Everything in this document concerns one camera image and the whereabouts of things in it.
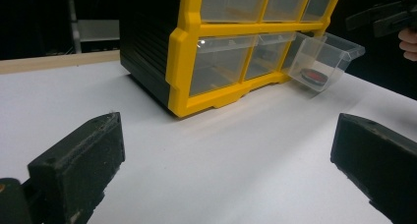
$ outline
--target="table surface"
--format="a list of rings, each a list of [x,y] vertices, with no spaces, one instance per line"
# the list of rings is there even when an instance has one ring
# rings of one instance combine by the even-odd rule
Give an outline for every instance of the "table surface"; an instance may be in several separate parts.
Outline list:
[[[178,119],[119,62],[0,75],[0,177],[87,120],[121,113],[126,161],[89,223],[390,223],[329,160],[340,113],[417,140],[417,101],[345,74]]]

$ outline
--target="dark red round object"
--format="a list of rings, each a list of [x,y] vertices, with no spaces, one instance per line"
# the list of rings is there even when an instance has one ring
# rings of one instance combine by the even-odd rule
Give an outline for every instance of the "dark red round object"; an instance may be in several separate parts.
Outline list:
[[[301,76],[310,84],[323,86],[328,82],[328,76],[314,69],[301,70]]]

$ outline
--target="yellow frame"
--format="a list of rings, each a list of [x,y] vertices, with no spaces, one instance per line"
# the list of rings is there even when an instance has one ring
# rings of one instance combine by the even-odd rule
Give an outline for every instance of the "yellow frame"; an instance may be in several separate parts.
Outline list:
[[[264,1],[260,19],[254,24],[205,24],[202,23],[200,17],[202,0],[181,0],[178,27],[169,37],[165,77],[166,81],[170,84],[168,108],[173,113],[179,117],[183,117],[211,107],[222,107],[239,100],[243,95],[263,85],[284,83],[290,80],[287,75],[279,71],[282,65],[282,63],[279,63],[279,66],[273,73],[247,81],[244,81],[244,74],[242,74],[238,84],[196,96],[189,96],[199,37],[259,34],[266,32],[277,33],[285,31],[312,31],[315,35],[320,35],[328,27],[330,15],[338,0],[330,0],[323,18],[320,22],[316,23],[263,23],[261,18],[268,4],[268,0]],[[307,6],[308,1],[303,1],[304,7]],[[243,73],[248,68],[248,61],[252,54],[252,49],[250,48],[249,50]]]

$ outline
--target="finger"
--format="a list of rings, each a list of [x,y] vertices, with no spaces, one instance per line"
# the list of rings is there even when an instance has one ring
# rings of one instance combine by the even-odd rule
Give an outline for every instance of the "finger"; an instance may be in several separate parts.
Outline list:
[[[417,43],[417,32],[411,28],[403,29],[399,32],[398,38],[408,43]]]
[[[405,52],[404,58],[411,60],[411,61],[417,61],[417,53]]]
[[[399,43],[399,48],[408,52],[417,52],[417,44],[411,44],[405,41]]]

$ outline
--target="drawer organizer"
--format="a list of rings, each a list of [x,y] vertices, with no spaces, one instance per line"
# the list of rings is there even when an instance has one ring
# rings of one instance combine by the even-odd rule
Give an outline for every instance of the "drawer organizer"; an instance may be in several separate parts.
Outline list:
[[[179,117],[291,78],[322,91],[365,52],[326,33],[336,3],[121,0],[121,63]]]

